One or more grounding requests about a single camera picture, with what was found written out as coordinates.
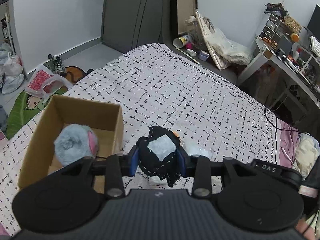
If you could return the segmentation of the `person's right hand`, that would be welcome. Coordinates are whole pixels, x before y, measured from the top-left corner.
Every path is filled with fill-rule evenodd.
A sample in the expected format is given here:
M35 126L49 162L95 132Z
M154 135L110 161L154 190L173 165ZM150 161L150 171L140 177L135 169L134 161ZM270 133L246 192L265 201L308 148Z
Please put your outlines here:
M308 240L316 240L316 234L311 226L304 219L300 219L296 225L296 230Z

